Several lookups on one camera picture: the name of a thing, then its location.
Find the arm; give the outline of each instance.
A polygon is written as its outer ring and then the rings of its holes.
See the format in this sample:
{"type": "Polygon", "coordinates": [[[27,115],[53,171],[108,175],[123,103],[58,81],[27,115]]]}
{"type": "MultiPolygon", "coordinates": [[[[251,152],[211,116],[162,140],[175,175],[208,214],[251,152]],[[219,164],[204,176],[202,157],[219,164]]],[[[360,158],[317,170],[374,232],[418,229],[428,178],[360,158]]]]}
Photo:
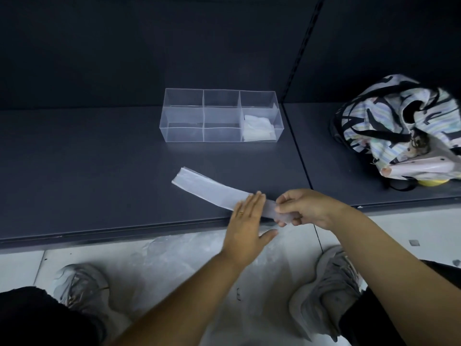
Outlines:
{"type": "Polygon", "coordinates": [[[366,215],[312,190],[288,191],[277,203],[280,213],[298,211],[302,215],[294,220],[295,226],[314,223],[337,236],[407,345],[459,343],[461,290],[366,215]]]}
{"type": "Polygon", "coordinates": [[[165,300],[133,324],[114,346],[197,345],[219,304],[243,269],[277,235],[259,237],[266,196],[258,192],[237,203],[227,227],[223,248],[165,300]]]}

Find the right hand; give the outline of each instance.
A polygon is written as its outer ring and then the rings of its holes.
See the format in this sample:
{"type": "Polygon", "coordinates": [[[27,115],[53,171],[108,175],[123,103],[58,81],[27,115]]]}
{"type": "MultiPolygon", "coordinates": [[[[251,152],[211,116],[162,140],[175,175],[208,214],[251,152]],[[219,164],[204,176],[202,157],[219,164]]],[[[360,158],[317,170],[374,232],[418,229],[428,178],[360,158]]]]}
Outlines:
{"type": "MultiPolygon", "coordinates": [[[[339,200],[310,189],[287,191],[277,198],[276,203],[279,205],[275,211],[280,214],[295,211],[301,214],[301,218],[293,220],[294,226],[313,223],[324,229],[331,227],[335,214],[342,209],[349,208],[348,205],[339,200]]],[[[277,223],[280,227],[286,225],[281,221],[277,221],[277,223]]]]}

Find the gray sneaker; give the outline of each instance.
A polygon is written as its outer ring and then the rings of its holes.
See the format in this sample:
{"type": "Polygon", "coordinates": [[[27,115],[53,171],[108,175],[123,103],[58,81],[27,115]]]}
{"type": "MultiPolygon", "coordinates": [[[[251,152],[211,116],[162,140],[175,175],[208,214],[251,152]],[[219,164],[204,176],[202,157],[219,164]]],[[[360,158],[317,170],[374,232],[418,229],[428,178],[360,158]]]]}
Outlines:
{"type": "Polygon", "coordinates": [[[320,256],[317,276],[303,285],[290,299],[290,314],[304,338],[329,335],[335,342],[339,319],[360,297],[360,275],[341,246],[334,246],[320,256]]]}
{"type": "Polygon", "coordinates": [[[111,342],[129,325],[130,320],[109,307],[109,284],[90,264],[72,264],[55,275],[53,297],[70,310],[86,315],[96,327],[100,343],[111,342]]]}

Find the plastic box compartment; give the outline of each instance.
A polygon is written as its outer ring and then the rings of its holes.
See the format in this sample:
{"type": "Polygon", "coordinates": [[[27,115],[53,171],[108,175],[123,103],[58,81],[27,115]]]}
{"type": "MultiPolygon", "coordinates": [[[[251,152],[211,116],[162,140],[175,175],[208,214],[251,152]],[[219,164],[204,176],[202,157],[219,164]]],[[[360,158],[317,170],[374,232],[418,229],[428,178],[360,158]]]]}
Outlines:
{"type": "Polygon", "coordinates": [[[273,91],[167,88],[160,130],[166,142],[244,142],[246,115],[274,126],[273,139],[252,142],[279,140],[284,125],[273,91]]]}

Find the fabric bag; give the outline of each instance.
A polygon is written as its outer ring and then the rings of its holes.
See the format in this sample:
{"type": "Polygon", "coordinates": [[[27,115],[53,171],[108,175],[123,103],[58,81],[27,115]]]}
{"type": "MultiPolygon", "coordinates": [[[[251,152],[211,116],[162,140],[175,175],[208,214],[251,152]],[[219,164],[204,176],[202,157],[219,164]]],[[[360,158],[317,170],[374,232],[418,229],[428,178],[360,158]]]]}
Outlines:
{"type": "Polygon", "coordinates": [[[445,90],[401,74],[389,75],[339,109],[333,136],[371,154],[391,179],[461,178],[461,116],[445,90]]]}

